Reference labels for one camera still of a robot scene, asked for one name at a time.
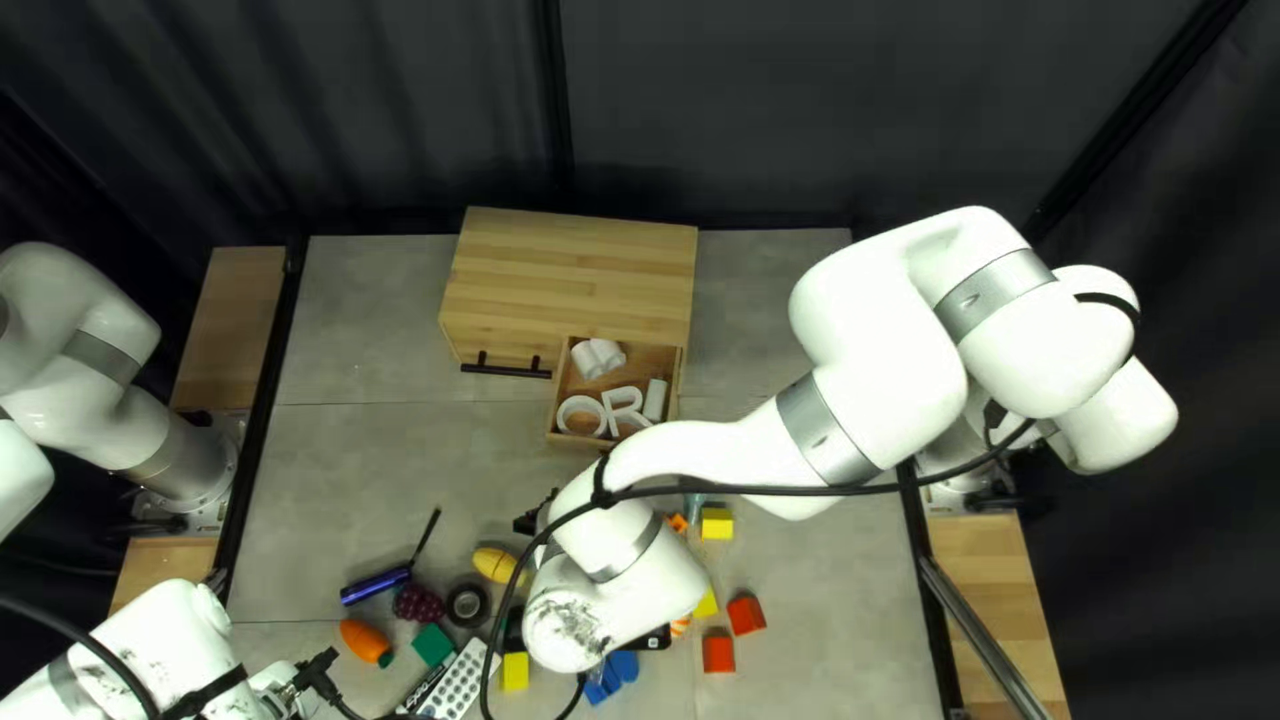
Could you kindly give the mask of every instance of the green block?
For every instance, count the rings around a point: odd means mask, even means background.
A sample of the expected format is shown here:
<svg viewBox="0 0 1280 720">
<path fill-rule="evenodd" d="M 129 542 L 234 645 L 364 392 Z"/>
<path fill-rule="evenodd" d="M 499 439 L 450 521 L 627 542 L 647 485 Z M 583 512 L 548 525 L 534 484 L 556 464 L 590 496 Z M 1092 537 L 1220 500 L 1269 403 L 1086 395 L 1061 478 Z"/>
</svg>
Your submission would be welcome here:
<svg viewBox="0 0 1280 720">
<path fill-rule="evenodd" d="M 422 662 L 426 662 L 428 667 L 435 667 L 453 652 L 453 641 L 435 623 L 422 628 L 422 632 L 413 638 L 412 644 L 413 651 L 422 659 Z"/>
</svg>

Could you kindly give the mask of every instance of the black drawer handle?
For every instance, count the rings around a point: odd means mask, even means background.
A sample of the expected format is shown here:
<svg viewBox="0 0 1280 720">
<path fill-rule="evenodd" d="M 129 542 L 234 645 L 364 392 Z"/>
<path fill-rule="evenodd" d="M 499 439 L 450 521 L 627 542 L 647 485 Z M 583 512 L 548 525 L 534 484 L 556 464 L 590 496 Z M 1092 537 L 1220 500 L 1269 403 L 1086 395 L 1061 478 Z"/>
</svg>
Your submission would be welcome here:
<svg viewBox="0 0 1280 720">
<path fill-rule="evenodd" d="M 488 356 L 489 354 L 481 350 L 480 355 L 476 356 L 475 363 L 463 363 L 460 369 L 463 373 L 480 373 L 483 375 L 512 375 L 516 378 L 540 378 L 544 380 L 552 379 L 550 370 L 538 369 L 538 364 L 543 361 L 541 356 L 539 355 L 534 355 L 534 360 L 529 364 L 527 368 L 503 368 L 502 365 L 485 365 L 484 361 L 485 357 Z"/>
</svg>

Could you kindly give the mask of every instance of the white remote control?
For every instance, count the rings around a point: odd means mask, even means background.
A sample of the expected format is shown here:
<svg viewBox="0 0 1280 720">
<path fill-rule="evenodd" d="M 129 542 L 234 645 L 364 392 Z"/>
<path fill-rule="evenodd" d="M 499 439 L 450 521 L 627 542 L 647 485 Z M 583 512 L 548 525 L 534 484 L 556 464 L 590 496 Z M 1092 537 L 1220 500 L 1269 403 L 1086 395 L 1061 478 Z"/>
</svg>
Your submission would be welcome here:
<svg viewBox="0 0 1280 720">
<path fill-rule="evenodd" d="M 480 694 L 480 670 L 484 667 L 484 652 L 488 647 L 483 639 L 471 638 L 417 714 L 438 720 L 462 717 Z M 490 678 L 498 670 L 498 665 L 502 665 L 502 656 L 494 655 L 489 666 Z"/>
</svg>

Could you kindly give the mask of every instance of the wooden panel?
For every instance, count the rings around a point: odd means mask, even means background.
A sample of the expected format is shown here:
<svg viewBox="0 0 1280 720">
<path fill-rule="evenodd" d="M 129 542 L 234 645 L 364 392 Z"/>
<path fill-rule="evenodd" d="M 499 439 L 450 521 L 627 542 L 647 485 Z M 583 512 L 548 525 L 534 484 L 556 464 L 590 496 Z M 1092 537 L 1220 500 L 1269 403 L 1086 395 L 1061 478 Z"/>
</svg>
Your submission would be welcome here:
<svg viewBox="0 0 1280 720">
<path fill-rule="evenodd" d="M 124 607 L 156 583 L 184 578 L 198 583 L 214 566 L 218 538 L 133 538 L 115 583 L 111 610 Z"/>
<path fill-rule="evenodd" d="M 172 405 L 242 410 L 253 404 L 284 279 L 283 247 L 219 247 L 209 261 Z M 156 583 L 202 580 L 218 538 L 134 538 L 124 553 L 111 612 Z"/>
<path fill-rule="evenodd" d="M 173 388 L 175 410 L 253 405 L 283 268 L 283 247 L 214 249 Z"/>
<path fill-rule="evenodd" d="M 929 518 L 933 556 L 1059 720 L 1070 711 L 1041 609 L 1036 577 L 1014 514 Z M 965 707 L 975 720 L 1018 717 L 973 647 L 951 626 Z"/>
<path fill-rule="evenodd" d="M 440 305 L 460 363 L 559 361 L 564 337 L 686 347 L 698 228 L 470 208 Z"/>
</svg>

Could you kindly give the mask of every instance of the gray tabletop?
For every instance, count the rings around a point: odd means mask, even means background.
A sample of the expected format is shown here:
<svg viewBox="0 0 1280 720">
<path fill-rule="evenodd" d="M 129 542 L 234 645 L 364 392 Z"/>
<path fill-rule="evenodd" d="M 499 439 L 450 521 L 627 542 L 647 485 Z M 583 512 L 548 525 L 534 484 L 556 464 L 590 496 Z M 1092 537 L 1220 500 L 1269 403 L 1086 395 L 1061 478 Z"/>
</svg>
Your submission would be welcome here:
<svg viewBox="0 0 1280 720">
<path fill-rule="evenodd" d="M 392 618 L 388 596 L 347 610 L 338 589 L 407 557 L 438 505 L 415 571 L 447 589 L 472 573 L 476 546 L 521 547 L 511 519 L 594 456 L 545 443 L 550 383 L 457 370 L 435 320 L 456 242 L 312 238 L 229 601 L 251 671 L 343 650 L 337 620 L 348 615 L 385 629 L 399 651 L 390 667 L 343 653 L 333 671 L 366 716 L 389 711 L 425 665 L 408 647 L 416 626 Z M 681 418 L 736 419 L 810 368 L 787 296 L 847 243 L 845 231 L 700 233 Z M 700 637 L 728 625 L 722 612 L 641 653 L 636 684 L 573 716 L 938 717 L 897 496 L 846 500 L 805 523 L 730 505 L 733 541 L 698 550 L 722 601 L 749 588 L 769 624 L 735 642 L 737 673 L 701 670 Z M 458 644 L 471 634 L 445 628 Z M 534 666 L 527 691 L 495 682 L 492 707 L 502 720 L 548 719 L 572 687 Z"/>
</svg>

